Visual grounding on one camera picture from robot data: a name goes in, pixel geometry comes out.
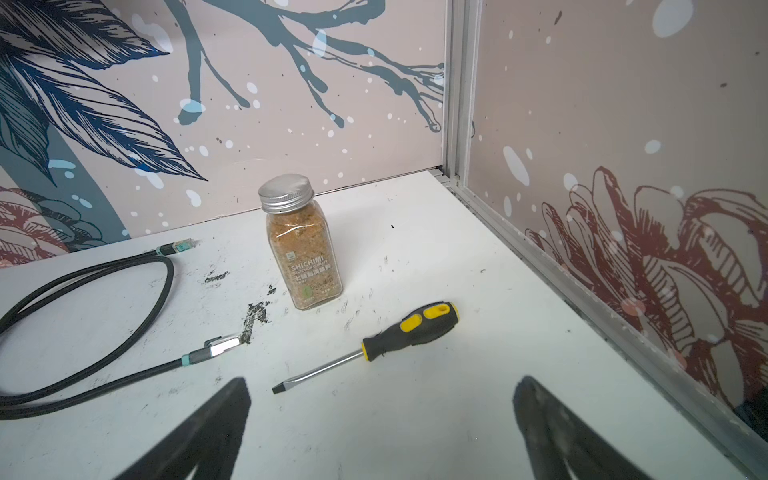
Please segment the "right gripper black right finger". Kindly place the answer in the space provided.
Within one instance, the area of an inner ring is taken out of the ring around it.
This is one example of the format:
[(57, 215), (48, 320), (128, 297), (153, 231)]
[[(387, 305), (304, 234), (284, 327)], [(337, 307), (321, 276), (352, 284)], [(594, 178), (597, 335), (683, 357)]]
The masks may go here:
[(536, 479), (650, 479), (535, 378), (512, 404)]

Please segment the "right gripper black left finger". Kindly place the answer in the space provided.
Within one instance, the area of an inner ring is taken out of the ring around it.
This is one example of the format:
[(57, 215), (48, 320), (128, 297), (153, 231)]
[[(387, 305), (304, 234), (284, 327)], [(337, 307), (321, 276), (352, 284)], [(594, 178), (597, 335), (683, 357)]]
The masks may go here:
[(244, 378), (230, 380), (120, 479), (229, 479), (242, 444), (251, 398)]

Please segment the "black yellow flathead screwdriver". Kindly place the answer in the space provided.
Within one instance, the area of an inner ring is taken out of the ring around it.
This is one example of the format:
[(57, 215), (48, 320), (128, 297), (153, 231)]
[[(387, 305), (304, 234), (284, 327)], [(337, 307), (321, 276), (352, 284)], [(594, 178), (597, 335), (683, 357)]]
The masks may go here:
[(398, 323), (376, 335), (364, 338), (358, 350), (288, 378), (275, 385), (272, 393), (275, 395), (284, 393), (302, 382), (356, 359), (362, 358), (366, 362), (373, 362), (388, 353), (431, 343), (450, 332), (459, 320), (459, 312), (451, 302), (440, 301), (424, 305), (410, 312)]

